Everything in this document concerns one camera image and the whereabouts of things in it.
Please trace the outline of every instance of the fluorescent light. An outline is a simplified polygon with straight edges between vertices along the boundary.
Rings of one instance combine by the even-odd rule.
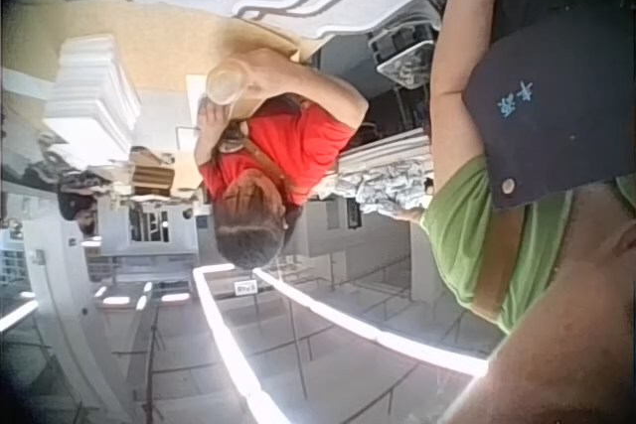
[[[217,272],[229,272],[236,267],[232,263],[221,263],[219,265],[204,265],[197,267],[197,270],[201,270],[201,273],[217,273]]]
[[[22,321],[29,315],[31,315],[36,308],[38,308],[38,302],[32,300],[25,303],[19,308],[16,308],[13,312],[0,318],[0,333],[13,327],[16,323]]]
[[[428,362],[446,369],[453,369],[475,377],[483,376],[488,372],[488,360],[486,359],[469,356],[467,354],[449,352],[447,350],[430,347],[423,343],[400,337],[393,333],[383,332],[362,320],[358,320],[357,318],[331,308],[324,303],[313,300],[289,284],[278,280],[272,275],[263,272],[259,268],[255,268],[253,273],[287,298],[294,300],[300,305],[309,307],[309,309],[316,315],[320,315],[326,320],[329,320],[330,322],[362,338],[375,341],[379,345],[390,350],[411,356],[420,361]]]
[[[146,303],[148,302],[148,297],[146,295],[142,295],[141,297],[139,297],[139,300],[137,300],[137,306],[135,307],[135,310],[137,311],[141,311],[144,308],[146,308]]]
[[[324,303],[314,302],[310,310],[316,315],[320,315],[322,318],[326,318],[332,323],[344,328],[345,330],[354,333],[367,340],[375,340],[380,334],[380,330],[376,327],[369,325],[368,323],[358,320],[346,313],[342,313],[335,308],[331,308]]]
[[[230,329],[223,321],[223,317],[219,312],[219,307],[217,307],[214,297],[212,296],[212,292],[210,291],[210,287],[208,286],[208,282],[205,278],[207,270],[218,270],[210,267],[215,266],[210,265],[196,268],[193,270],[193,275],[199,299],[201,301],[201,306],[203,307],[204,315],[206,316],[206,321],[214,335],[217,349],[219,350],[223,363],[230,374],[230,378],[237,388],[238,393],[246,398],[249,410],[257,423],[288,424],[289,421],[280,411],[278,406],[276,406],[267,393],[260,389],[260,382],[258,382],[258,378],[251,367],[249,367],[249,363],[240,351]]]
[[[189,293],[171,293],[161,297],[162,302],[183,302],[190,298]]]
[[[420,361],[471,374],[475,377],[484,376],[488,372],[488,361],[486,359],[440,350],[393,333],[380,333],[378,343]]]
[[[247,399],[247,407],[258,424],[289,424],[289,420],[264,391],[251,395]]]
[[[128,305],[130,297],[106,297],[102,303],[104,305]]]
[[[104,293],[106,293],[106,290],[107,287],[105,285],[99,288],[99,290],[97,290],[97,292],[95,293],[95,298],[99,298],[100,296],[102,296]]]

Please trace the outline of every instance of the man's hair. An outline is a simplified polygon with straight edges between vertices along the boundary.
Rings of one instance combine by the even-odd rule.
[[[253,190],[239,211],[231,211],[223,199],[215,201],[213,216],[219,252],[236,267],[264,267],[283,247],[282,217],[269,208],[261,188]]]
[[[84,237],[93,237],[95,235],[95,222],[78,224],[79,230]]]

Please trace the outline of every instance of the sign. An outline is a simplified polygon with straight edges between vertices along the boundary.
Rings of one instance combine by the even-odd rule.
[[[235,282],[235,293],[238,297],[242,295],[254,295],[258,293],[258,284],[255,280],[243,280]]]

